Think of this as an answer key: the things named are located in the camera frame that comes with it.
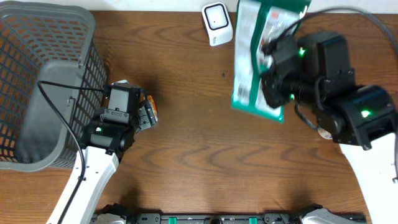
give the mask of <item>wood grain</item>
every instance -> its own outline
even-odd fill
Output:
[[[292,105],[285,107],[284,124],[231,109],[234,42],[210,47],[200,13],[93,14],[109,81],[146,88],[160,118],[137,136],[98,208],[123,203],[164,213],[263,213],[319,203],[332,212],[368,215],[338,145],[308,129]],[[380,18],[398,34],[398,16]],[[328,14],[298,35],[320,30],[346,35],[358,82],[377,83],[397,102],[396,58],[374,25],[358,15]],[[0,171],[0,223],[47,221],[69,175],[51,168]]]

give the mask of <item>black cable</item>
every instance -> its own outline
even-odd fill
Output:
[[[296,112],[297,116],[311,129],[318,130],[319,126],[315,126],[309,119],[305,118],[304,115],[302,115],[299,111],[299,106],[298,104],[294,105],[294,112]]]
[[[100,89],[96,89],[96,88],[85,88],[85,87],[77,87],[77,86],[68,86],[68,85],[63,85],[63,84],[53,83],[53,82],[48,82],[48,81],[42,81],[42,80],[37,81],[37,87],[39,88],[39,90],[40,90],[41,94],[43,95],[44,99],[50,105],[51,109],[54,110],[54,113],[60,118],[60,120],[63,123],[63,125],[65,125],[65,127],[67,127],[70,135],[72,136],[73,140],[75,141],[75,143],[77,145],[77,148],[78,148],[79,155],[80,155],[80,160],[81,160],[81,172],[80,172],[80,176],[78,178],[77,184],[76,184],[75,188],[73,189],[73,192],[71,193],[70,198],[69,198],[67,204],[65,205],[65,208],[62,211],[60,219],[58,220],[58,224],[61,224],[62,221],[63,221],[63,218],[65,217],[65,215],[68,212],[68,208],[69,208],[70,204],[72,203],[73,198],[75,197],[77,190],[79,189],[79,186],[80,186],[81,182],[84,179],[85,172],[86,172],[86,162],[85,162],[85,158],[84,158],[84,155],[83,155],[83,151],[81,150],[80,144],[79,144],[79,142],[78,142],[78,140],[76,138],[75,133],[73,133],[71,127],[68,124],[68,122],[62,116],[62,114],[59,112],[59,110],[55,107],[55,105],[51,102],[49,96],[47,96],[47,94],[44,92],[42,84],[59,86],[59,87],[64,87],[64,88],[71,88],[71,89],[75,89],[75,90],[92,90],[92,91],[101,91],[101,92],[104,92],[104,91],[100,90]]]
[[[394,36],[394,34],[391,33],[391,31],[386,27],[386,25],[384,25],[375,15],[370,14],[368,12],[366,12],[365,10],[359,9],[359,8],[355,8],[355,7],[349,7],[349,6],[338,6],[338,7],[331,7],[328,9],[323,9],[323,10],[319,10],[317,12],[313,12],[311,14],[307,14],[305,17],[297,20],[296,22],[294,22],[292,25],[290,25],[288,28],[286,28],[285,31],[283,31],[283,33],[281,33],[278,38],[276,38],[275,41],[272,41],[274,43],[274,46],[276,46],[276,43],[278,41],[280,41],[281,39],[283,39],[286,34],[288,33],[289,30],[291,30],[293,27],[295,27],[297,24],[307,21],[311,18],[317,17],[322,13],[325,12],[331,12],[331,11],[337,11],[337,10],[348,10],[348,11],[354,11],[354,12],[358,12],[364,16],[366,16],[370,21],[372,21],[375,25],[378,26],[378,28],[380,28],[380,30],[383,31],[384,35],[386,35],[387,39],[389,40],[389,42],[391,43],[391,45],[393,46],[395,52],[396,52],[396,56],[398,58],[398,44],[397,44],[397,40]]]
[[[318,109],[323,110],[323,105],[321,102],[321,94],[319,93],[319,83],[321,82],[321,80],[323,80],[325,77],[318,77],[315,80],[315,102],[317,104]]]

